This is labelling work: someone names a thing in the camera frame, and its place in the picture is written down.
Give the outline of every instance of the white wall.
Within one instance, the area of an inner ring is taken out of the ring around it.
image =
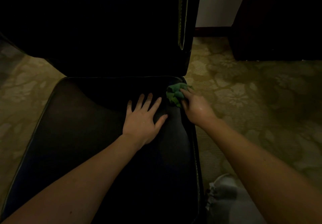
[[[200,0],[196,27],[230,27],[242,0]]]

